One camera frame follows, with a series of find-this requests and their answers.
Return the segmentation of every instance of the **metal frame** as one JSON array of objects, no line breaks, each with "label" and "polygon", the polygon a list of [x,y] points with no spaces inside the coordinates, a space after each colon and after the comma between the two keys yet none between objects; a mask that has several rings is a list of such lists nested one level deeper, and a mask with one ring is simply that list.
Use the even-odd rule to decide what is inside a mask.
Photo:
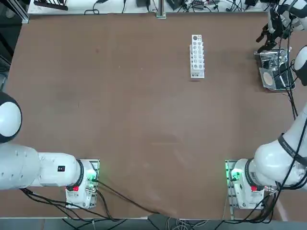
[{"label": "metal frame", "polygon": [[18,0],[6,0],[14,9],[16,14],[22,19],[22,23],[29,23],[29,15],[24,8],[19,4]]},{"label": "metal frame", "polygon": [[235,209],[238,209],[238,201],[236,199],[236,192],[234,189],[234,184],[231,180],[231,171],[238,160],[225,160],[226,168],[226,178],[227,178],[227,189],[228,189],[228,199],[230,208],[230,218],[235,219]]},{"label": "metal frame", "polygon": [[164,12],[164,0],[159,0],[157,18],[165,19],[166,13]]}]

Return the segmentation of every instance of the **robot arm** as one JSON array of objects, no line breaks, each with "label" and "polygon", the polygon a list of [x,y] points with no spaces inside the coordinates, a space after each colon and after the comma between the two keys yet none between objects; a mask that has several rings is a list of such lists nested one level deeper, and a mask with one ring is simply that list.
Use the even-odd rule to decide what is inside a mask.
[{"label": "robot arm", "polygon": [[68,203],[94,207],[97,186],[92,180],[98,179],[99,160],[78,160],[65,153],[37,152],[9,143],[18,134],[21,124],[20,106],[0,92],[0,190],[63,186]]},{"label": "robot arm", "polygon": [[[292,20],[292,28],[287,27]],[[307,3],[305,0],[281,0],[277,9],[270,9],[268,12],[268,23],[263,27],[261,35],[256,39],[260,42],[264,36],[267,40],[258,49],[258,53],[263,50],[273,49],[277,43],[275,40],[280,37],[287,39],[292,31],[307,29]]]}]

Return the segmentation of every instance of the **black ring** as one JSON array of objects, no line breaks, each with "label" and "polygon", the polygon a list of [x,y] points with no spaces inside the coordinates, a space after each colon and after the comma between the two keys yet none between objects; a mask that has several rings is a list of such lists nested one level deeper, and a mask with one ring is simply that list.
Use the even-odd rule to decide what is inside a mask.
[{"label": "black ring", "polygon": [[76,159],[76,161],[79,163],[80,165],[80,176],[79,176],[79,179],[77,180],[77,182],[74,184],[74,185],[71,185],[71,186],[67,186],[67,190],[68,191],[72,191],[73,187],[77,187],[77,186],[80,186],[81,183],[82,183],[82,180],[83,180],[83,176],[84,176],[84,166],[81,162],[80,159]]}]

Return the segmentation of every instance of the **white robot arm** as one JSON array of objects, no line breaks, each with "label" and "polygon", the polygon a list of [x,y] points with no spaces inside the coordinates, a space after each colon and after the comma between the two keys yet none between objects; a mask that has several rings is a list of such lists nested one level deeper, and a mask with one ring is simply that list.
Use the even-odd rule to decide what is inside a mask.
[{"label": "white robot arm", "polygon": [[30,186],[66,187],[66,201],[83,208],[95,206],[99,160],[77,160],[65,153],[37,152],[9,143],[19,132],[18,103],[0,92],[0,190]]},{"label": "white robot arm", "polygon": [[[276,45],[275,39],[285,34],[284,30],[291,20],[292,31],[307,29],[305,0],[282,0],[277,12],[271,9],[269,23],[263,28],[261,34],[261,36],[267,35],[267,41],[258,52],[272,49]],[[293,70],[302,84],[307,85],[307,46],[304,46],[296,56]],[[277,140],[269,144],[261,145],[256,150],[253,159],[237,161],[231,177],[239,208],[256,208],[264,197],[265,188],[276,188],[278,183],[283,183],[293,162],[306,119],[307,104],[285,134],[280,135]],[[284,185],[292,186],[302,180],[305,181],[306,175],[307,135],[305,133],[296,162]],[[307,184],[301,184],[301,187],[307,190]]]}]

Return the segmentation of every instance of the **wire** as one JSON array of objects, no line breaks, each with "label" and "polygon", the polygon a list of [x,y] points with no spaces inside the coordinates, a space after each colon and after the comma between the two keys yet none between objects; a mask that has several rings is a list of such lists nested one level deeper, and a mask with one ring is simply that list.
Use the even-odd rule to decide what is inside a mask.
[{"label": "wire", "polygon": [[100,14],[99,10],[98,9],[94,9],[95,8],[95,5],[100,3],[99,2],[100,0],[96,1],[93,5],[93,9],[92,10],[86,10],[84,11],[84,15],[86,15],[87,12],[93,12],[93,14]]},{"label": "wire", "polygon": [[210,12],[212,12],[210,9],[209,9],[209,7],[207,7],[207,6],[204,6],[204,8],[207,8]]},{"label": "wire", "polygon": [[121,13],[124,13],[125,6],[126,6],[126,0],[124,0],[124,7],[123,7],[123,10],[121,11]]},{"label": "wire", "polygon": [[88,213],[91,213],[91,214],[94,214],[94,215],[97,215],[97,216],[99,216],[99,217],[102,217],[102,218],[106,218],[106,219],[107,219],[107,217],[105,217],[105,216],[103,216],[103,215],[101,215],[101,214],[99,214],[99,213],[97,213],[97,212],[90,211],[90,210],[88,210],[88,209],[85,209],[85,208],[83,208],[83,207],[81,207],[81,206],[78,206],[78,205],[75,205],[75,204],[72,204],[72,203],[68,203],[68,202],[65,202],[65,201],[58,201],[58,200],[49,199],[49,198],[46,198],[46,197],[44,197],[44,196],[37,195],[37,194],[33,193],[31,190],[29,190],[29,189],[27,189],[26,192],[25,192],[24,190],[22,190],[22,191],[23,191],[23,193],[25,193],[26,195],[34,196],[34,197],[37,197],[37,198],[46,200],[48,203],[52,203],[53,205],[56,205],[56,206],[59,206],[59,204],[64,204],[64,205],[66,205],[66,206],[69,205],[69,206],[78,207],[79,209],[81,209],[81,210],[83,210],[83,211],[85,211],[85,212],[88,212]]},{"label": "wire", "polygon": [[67,222],[66,220],[62,219],[66,224],[68,224],[69,226],[71,226],[73,229],[75,230],[79,230],[79,228],[76,228],[75,226],[73,226],[72,224],[70,224],[69,222]]},{"label": "wire", "polygon": [[111,227],[111,228],[108,228],[107,230],[114,229],[114,228],[116,228],[118,225],[121,225],[122,223],[124,223],[125,221],[127,221],[127,219],[125,219],[125,220],[123,220],[122,222],[120,222],[120,223],[118,223],[118,224],[114,225],[114,226],[113,226],[113,227]]},{"label": "wire", "polygon": [[[97,223],[97,222],[106,221],[106,220],[108,220],[108,219],[98,219],[98,220],[94,220],[94,222]],[[86,226],[86,225],[89,225],[89,224],[91,224],[91,223],[92,223],[92,222],[88,222],[88,223],[82,224],[82,225],[80,225],[80,226],[78,227],[78,229],[80,229],[80,228],[82,228],[82,227],[84,227],[84,226]]]},{"label": "wire", "polygon": [[125,200],[129,201],[130,203],[134,204],[135,206],[137,206],[137,207],[139,207],[139,208],[141,208],[141,209],[143,209],[143,210],[145,210],[145,211],[147,211],[147,212],[150,212],[150,213],[153,213],[153,214],[159,214],[159,212],[149,210],[149,209],[147,209],[147,208],[145,208],[145,207],[139,205],[138,203],[136,203],[136,202],[134,202],[133,200],[127,198],[127,197],[124,196],[123,194],[119,193],[118,191],[114,190],[113,188],[111,188],[110,186],[106,185],[105,183],[103,183],[103,182],[101,182],[101,181],[99,181],[99,180],[94,179],[94,180],[92,180],[92,181],[97,182],[97,183],[103,185],[104,187],[108,188],[108,189],[111,190],[112,192],[116,193],[118,196],[124,198]]},{"label": "wire", "polygon": [[238,11],[240,11],[240,10],[239,10],[240,7],[236,4],[236,0],[234,0],[234,1],[225,0],[225,1],[228,1],[228,2],[230,2],[230,3],[232,3],[232,4],[234,4],[234,5],[236,6],[236,9],[238,9]]},{"label": "wire", "polygon": [[267,8],[264,9],[264,11],[267,11],[267,9],[271,6],[271,1],[269,2]]},{"label": "wire", "polygon": [[[292,25],[292,21],[289,23],[288,27],[289,27],[289,36],[291,35],[290,31],[291,31],[291,25]],[[279,56],[280,56],[280,50],[281,50],[281,46],[282,46],[282,39],[283,39],[283,36],[285,34],[285,32],[287,31],[287,28],[285,28],[285,30],[283,31],[283,34],[282,36],[280,37],[280,40],[279,40],[279,45],[278,45],[278,52],[277,52],[277,69],[278,69],[278,75],[280,76],[280,68],[279,68]],[[284,89],[286,90],[288,96],[289,96],[289,99],[290,99],[290,103],[291,103],[291,108],[292,108],[292,114],[293,114],[293,118],[294,120],[296,119],[296,116],[298,115],[297,114],[297,110],[296,110],[296,106],[295,106],[295,103],[294,103],[294,100],[290,94],[290,92],[287,90],[287,87],[284,87]]]},{"label": "wire", "polygon": [[[65,207],[65,206],[63,206],[63,205],[56,205],[56,204],[53,204],[53,203],[50,202],[50,201],[45,202],[45,201],[37,200],[37,199],[31,197],[31,196],[28,194],[28,191],[29,191],[28,189],[20,189],[20,190],[21,190],[28,198],[30,198],[31,200],[34,200],[34,201],[36,201],[36,202],[38,202],[38,203],[42,203],[42,204],[52,205],[52,206],[55,206],[55,207],[57,207],[57,208],[62,207],[62,208],[64,208],[64,209],[66,209],[66,210],[72,212],[73,214],[75,214],[75,216],[76,216],[79,220],[82,220],[82,221],[84,221],[84,222],[90,222],[90,220],[84,220],[83,218],[79,217],[78,214],[77,214],[75,211],[73,211],[72,209],[69,209],[69,208],[67,208],[67,207]],[[73,217],[71,217],[71,216],[70,216],[67,212],[65,212],[64,210],[62,210],[62,209],[60,209],[60,208],[59,208],[59,210],[60,210],[61,212],[65,213],[69,218],[73,219]]]},{"label": "wire", "polygon": [[223,223],[224,223],[224,221],[222,220],[222,221],[215,227],[214,230],[217,230],[217,229],[221,226],[221,224],[223,224]]},{"label": "wire", "polygon": [[155,9],[158,11],[157,5],[155,4],[154,0],[153,0],[153,4],[154,4]]},{"label": "wire", "polygon": [[151,219],[147,218],[147,220],[154,226],[155,229],[160,230],[160,229],[151,221]]},{"label": "wire", "polygon": [[107,205],[106,205],[106,200],[105,200],[104,196],[102,195],[102,193],[101,193],[99,190],[97,190],[97,193],[98,193],[98,195],[101,197],[101,199],[102,199],[102,201],[103,201],[103,203],[104,203],[107,217],[109,217],[109,219],[112,220],[112,221],[119,221],[120,219],[114,219],[114,218],[112,218],[112,216],[111,216],[111,214],[110,214],[110,212],[109,212],[109,209],[108,209],[108,207],[107,207]]},{"label": "wire", "polygon": [[215,5],[215,8],[217,9],[217,11],[219,12],[219,6],[215,3],[214,0],[212,0],[213,4]]}]

